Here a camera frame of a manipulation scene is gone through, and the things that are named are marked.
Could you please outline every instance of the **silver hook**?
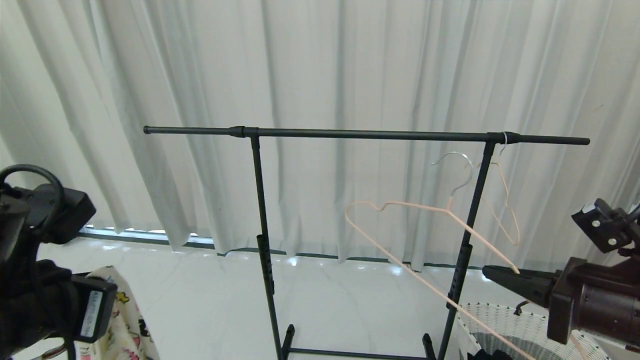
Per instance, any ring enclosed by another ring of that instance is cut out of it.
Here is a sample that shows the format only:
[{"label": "silver hook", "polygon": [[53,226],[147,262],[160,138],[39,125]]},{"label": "silver hook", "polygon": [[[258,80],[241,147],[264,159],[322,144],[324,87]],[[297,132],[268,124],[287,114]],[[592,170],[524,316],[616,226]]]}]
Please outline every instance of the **silver hook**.
[{"label": "silver hook", "polygon": [[503,152],[503,151],[504,151],[504,149],[507,147],[507,141],[508,141],[508,139],[507,139],[507,132],[506,132],[506,131],[503,131],[502,133],[504,134],[504,145],[502,146],[502,148],[500,149],[500,152],[498,153],[498,158],[501,158],[501,157],[502,157],[502,152]]},{"label": "silver hook", "polygon": [[469,184],[471,182],[471,179],[473,178],[473,175],[474,175],[474,164],[471,162],[471,159],[469,159],[469,157],[467,155],[463,154],[462,152],[458,152],[458,151],[449,151],[446,154],[442,155],[440,157],[440,159],[438,159],[438,161],[436,161],[434,163],[431,163],[431,164],[432,165],[437,165],[440,162],[440,160],[444,159],[444,157],[449,155],[449,154],[457,154],[457,155],[463,156],[469,162],[469,177],[467,178],[467,180],[462,185],[457,186],[455,189],[453,189],[451,191],[451,197],[453,197],[453,194],[455,194],[458,189],[466,186],[467,184]]}]

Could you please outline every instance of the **clothes rack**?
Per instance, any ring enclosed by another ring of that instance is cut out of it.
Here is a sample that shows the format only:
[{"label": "clothes rack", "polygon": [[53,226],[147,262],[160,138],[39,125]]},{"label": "clothes rack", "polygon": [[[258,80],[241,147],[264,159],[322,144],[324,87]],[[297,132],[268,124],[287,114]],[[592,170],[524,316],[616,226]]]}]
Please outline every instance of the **clothes rack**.
[{"label": "clothes rack", "polygon": [[[378,140],[421,140],[421,141],[456,141],[456,142],[483,142],[483,158],[478,172],[476,187],[473,199],[469,207],[467,225],[474,226],[480,198],[484,189],[484,183],[489,171],[489,165],[493,156],[493,151],[497,144],[515,143],[549,143],[564,145],[588,145],[588,138],[576,138],[565,136],[538,136],[521,135],[512,132],[501,133],[435,133],[420,131],[365,131],[365,130],[336,130],[336,129],[263,129],[259,127],[152,127],[143,128],[145,134],[184,134],[184,135],[229,135],[236,138],[249,138],[253,151],[253,167],[255,171],[255,183],[258,195],[258,207],[260,211],[260,226],[262,233],[257,236],[258,252],[264,278],[264,289],[271,317],[271,330],[276,350],[277,360],[288,360],[289,354],[315,354],[359,357],[366,359],[391,359],[391,360],[444,360],[451,338],[451,331],[456,316],[457,309],[447,304],[449,314],[445,323],[440,351],[435,356],[433,344],[429,334],[424,334],[422,344],[426,357],[397,356],[383,354],[366,354],[360,352],[343,352],[332,350],[316,350],[309,348],[292,347],[293,336],[296,328],[290,324],[285,334],[284,342],[280,342],[280,332],[278,330],[278,319],[276,316],[274,295],[275,284],[271,269],[271,249],[269,248],[269,229],[267,225],[267,211],[264,198],[264,184],[262,182],[262,162],[260,160],[260,137],[290,137],[290,138],[342,138],[342,139],[378,139]],[[451,286],[449,288],[449,298],[458,303],[465,282],[465,276],[471,258],[473,246],[469,244],[471,234],[465,231],[460,244],[460,252],[454,269]]]}]

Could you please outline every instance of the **marble tile floor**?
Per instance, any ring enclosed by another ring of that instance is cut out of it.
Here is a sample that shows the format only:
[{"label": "marble tile floor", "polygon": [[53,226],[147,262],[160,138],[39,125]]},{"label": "marble tile floor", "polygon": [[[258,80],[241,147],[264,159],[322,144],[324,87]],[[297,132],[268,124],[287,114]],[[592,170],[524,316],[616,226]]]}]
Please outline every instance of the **marble tile floor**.
[{"label": "marble tile floor", "polygon": [[[275,351],[258,254],[121,241],[76,239],[44,245],[40,258],[74,272],[114,265],[127,279],[163,360],[271,360]],[[442,299],[395,265],[273,256],[278,325],[294,347],[423,356],[422,334],[440,347],[447,310]],[[425,268],[420,276],[446,293],[453,269]],[[462,301],[514,306],[523,298],[467,274]],[[530,306],[529,311],[543,313]],[[15,356],[28,360],[59,340],[41,341]],[[452,337],[447,360],[457,359]],[[345,357],[291,354],[290,360]]]}]

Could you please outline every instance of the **laundry basket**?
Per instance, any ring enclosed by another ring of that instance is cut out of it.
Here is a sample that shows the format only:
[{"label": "laundry basket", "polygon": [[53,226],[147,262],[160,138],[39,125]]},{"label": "laundry basket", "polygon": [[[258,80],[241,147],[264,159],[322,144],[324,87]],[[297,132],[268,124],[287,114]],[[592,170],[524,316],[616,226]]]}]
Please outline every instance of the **laundry basket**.
[{"label": "laundry basket", "polygon": [[[524,350],[536,359],[544,360],[581,360],[580,352],[569,341],[567,345],[547,339],[547,318],[522,311],[514,314],[515,309],[493,304],[460,304],[471,315],[485,323],[498,334]],[[494,335],[487,332],[466,315],[458,313],[456,322],[460,359],[467,360],[467,354],[475,355],[480,349],[488,354],[502,350],[514,360],[525,359],[524,356],[507,346]],[[574,331],[577,341],[589,360],[609,360],[610,357],[593,340],[579,331]]]}]

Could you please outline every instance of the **curtain fold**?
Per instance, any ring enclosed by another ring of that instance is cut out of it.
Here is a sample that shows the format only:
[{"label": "curtain fold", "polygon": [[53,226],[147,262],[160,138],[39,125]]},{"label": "curtain fold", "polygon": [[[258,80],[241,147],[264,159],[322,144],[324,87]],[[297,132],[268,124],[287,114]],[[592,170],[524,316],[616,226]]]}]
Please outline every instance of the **curtain fold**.
[{"label": "curtain fold", "polygon": [[[210,236],[219,252],[255,247],[248,140],[144,135],[144,125],[590,137],[588,147],[506,146],[519,247],[485,208],[478,214],[479,233],[517,265],[541,270],[569,256],[615,261],[570,215],[595,197],[628,208],[640,191],[635,1],[9,0],[0,10],[0,165],[34,163],[89,193],[97,227],[164,229],[175,249],[190,233]],[[483,151],[260,142],[272,248],[340,259],[382,257],[349,228],[346,205],[445,206],[468,168],[455,158],[430,163],[447,151],[478,163]],[[456,193],[460,218],[472,194],[472,186]],[[513,232],[495,167],[484,197]],[[351,216],[416,270],[455,263],[463,231],[446,217],[358,207]],[[474,247],[471,265],[499,262]]]}]

